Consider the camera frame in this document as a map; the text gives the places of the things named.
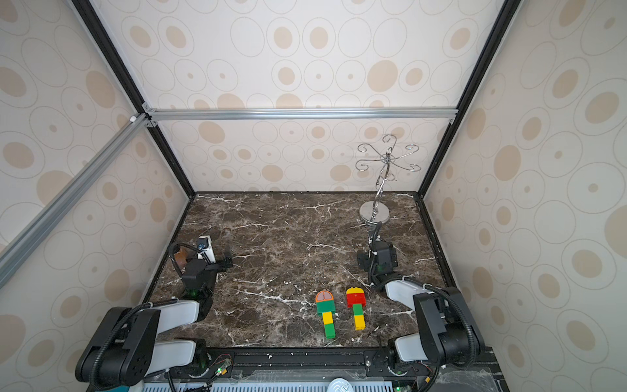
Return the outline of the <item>red long lego brick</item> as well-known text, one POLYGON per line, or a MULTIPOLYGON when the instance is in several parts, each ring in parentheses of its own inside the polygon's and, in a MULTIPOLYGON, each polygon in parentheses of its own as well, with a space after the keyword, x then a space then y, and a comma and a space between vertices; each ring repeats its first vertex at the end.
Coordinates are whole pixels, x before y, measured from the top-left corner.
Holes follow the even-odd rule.
POLYGON ((354 305, 361 305, 361 307, 366 305, 366 297, 363 292, 348 292, 346 300, 349 308, 352 308, 354 305))

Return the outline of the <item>yellow square lego brick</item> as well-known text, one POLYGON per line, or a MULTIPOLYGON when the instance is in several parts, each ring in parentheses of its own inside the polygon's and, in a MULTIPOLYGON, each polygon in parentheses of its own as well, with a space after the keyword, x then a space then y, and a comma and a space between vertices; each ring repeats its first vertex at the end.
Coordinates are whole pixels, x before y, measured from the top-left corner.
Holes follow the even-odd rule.
POLYGON ((354 315, 354 327, 356 331, 362 331, 365 329, 365 318, 363 315, 354 315))

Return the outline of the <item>green long lego brick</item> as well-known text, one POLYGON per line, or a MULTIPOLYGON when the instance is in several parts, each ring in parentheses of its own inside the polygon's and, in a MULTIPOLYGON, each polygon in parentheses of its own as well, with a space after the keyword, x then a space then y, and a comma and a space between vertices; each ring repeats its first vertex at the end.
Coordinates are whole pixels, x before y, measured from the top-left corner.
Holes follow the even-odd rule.
POLYGON ((325 313, 335 313, 336 312, 335 302, 334 300, 317 302, 316 310, 317 310, 318 315, 323 315, 325 313))

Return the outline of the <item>yellow long lego brick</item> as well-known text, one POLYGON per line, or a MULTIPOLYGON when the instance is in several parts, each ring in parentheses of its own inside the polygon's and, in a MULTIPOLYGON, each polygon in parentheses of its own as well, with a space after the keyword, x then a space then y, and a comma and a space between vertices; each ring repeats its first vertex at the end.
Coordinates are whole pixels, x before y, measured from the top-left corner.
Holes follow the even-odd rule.
POLYGON ((348 296, 355 296, 355 295, 363 295, 364 294, 364 290, 362 290, 359 287, 351 287, 346 291, 346 294, 348 296))

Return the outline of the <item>yellow rounded lego brick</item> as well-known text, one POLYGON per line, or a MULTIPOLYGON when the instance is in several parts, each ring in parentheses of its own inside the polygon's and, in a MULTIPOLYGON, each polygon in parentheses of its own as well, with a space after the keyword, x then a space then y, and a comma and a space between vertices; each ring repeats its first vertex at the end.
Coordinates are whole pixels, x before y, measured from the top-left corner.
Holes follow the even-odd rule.
POLYGON ((332 312, 324 312, 322 313, 323 316, 323 324, 324 325, 330 325, 333 324, 333 313, 332 312))

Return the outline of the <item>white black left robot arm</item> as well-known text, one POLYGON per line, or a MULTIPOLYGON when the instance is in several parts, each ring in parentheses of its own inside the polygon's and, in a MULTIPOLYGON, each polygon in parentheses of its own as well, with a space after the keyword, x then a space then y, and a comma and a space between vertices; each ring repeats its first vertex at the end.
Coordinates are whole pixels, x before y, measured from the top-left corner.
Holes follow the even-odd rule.
POLYGON ((212 365, 204 339, 158 343, 157 338, 204 320, 213 305, 217 274, 232 266, 228 253, 214 263, 189 259, 182 274, 183 297, 108 310, 77 362, 76 379, 100 391, 134 386, 150 375, 177 368, 192 378, 207 375, 212 365))

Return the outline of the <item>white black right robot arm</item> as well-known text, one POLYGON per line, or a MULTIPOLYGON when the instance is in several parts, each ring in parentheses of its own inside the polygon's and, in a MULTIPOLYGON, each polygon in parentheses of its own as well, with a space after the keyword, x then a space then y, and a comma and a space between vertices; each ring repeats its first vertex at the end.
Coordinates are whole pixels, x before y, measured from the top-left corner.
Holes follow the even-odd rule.
POLYGON ((435 287, 398 274, 396 248, 372 239, 367 253, 359 253, 359 266, 368 273, 372 288, 414 312, 418 332, 391 343, 392 365, 427 362, 435 367, 474 365, 486 344, 461 291, 435 287))

